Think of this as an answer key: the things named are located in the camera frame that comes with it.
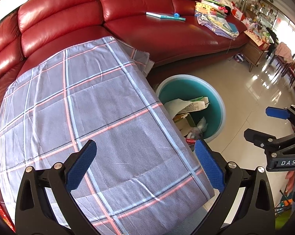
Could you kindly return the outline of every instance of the teal trash bin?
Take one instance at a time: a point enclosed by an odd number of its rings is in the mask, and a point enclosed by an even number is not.
[[[226,120],[225,104],[217,91],[207,82],[191,75],[175,75],[165,79],[157,88],[158,98],[165,104],[174,99],[191,100],[200,96],[208,97],[210,104],[204,110],[191,112],[195,124],[202,117],[208,123],[203,134],[205,142],[211,142],[222,131]]]

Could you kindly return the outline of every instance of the blue book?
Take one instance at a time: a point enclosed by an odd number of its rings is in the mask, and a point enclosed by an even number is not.
[[[168,19],[176,19],[176,20],[186,21],[186,19],[184,17],[175,17],[174,15],[170,15],[170,14],[162,14],[162,13],[155,13],[155,12],[146,12],[145,14],[153,16],[153,17],[168,18]]]
[[[228,25],[230,26],[233,33],[238,33],[238,29],[234,24],[228,22]]]

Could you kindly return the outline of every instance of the folded fabric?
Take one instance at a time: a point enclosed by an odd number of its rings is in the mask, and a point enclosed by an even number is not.
[[[223,30],[220,30],[218,27],[212,26],[211,24],[204,24],[209,30],[214,32],[216,35],[226,37],[231,40],[235,40],[234,37],[231,37],[229,34],[225,33]]]
[[[202,13],[197,17],[197,20],[200,25],[209,25],[207,27],[215,33],[218,29],[217,32],[220,36],[224,36],[232,40],[235,40],[235,38],[239,35],[239,32],[236,29],[236,27],[233,24],[231,24],[230,26],[229,23],[223,18]]]

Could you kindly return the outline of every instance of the pink cloth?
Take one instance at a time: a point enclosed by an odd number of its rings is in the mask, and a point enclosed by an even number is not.
[[[280,42],[278,44],[275,51],[275,55],[283,57],[287,63],[293,62],[291,50],[288,48],[288,46],[284,42]]]

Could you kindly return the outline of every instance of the person's hand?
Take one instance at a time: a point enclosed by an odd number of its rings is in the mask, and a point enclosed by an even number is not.
[[[286,185],[286,192],[292,191],[294,188],[294,182],[295,182],[295,170],[288,171],[286,175],[286,179],[289,180]]]

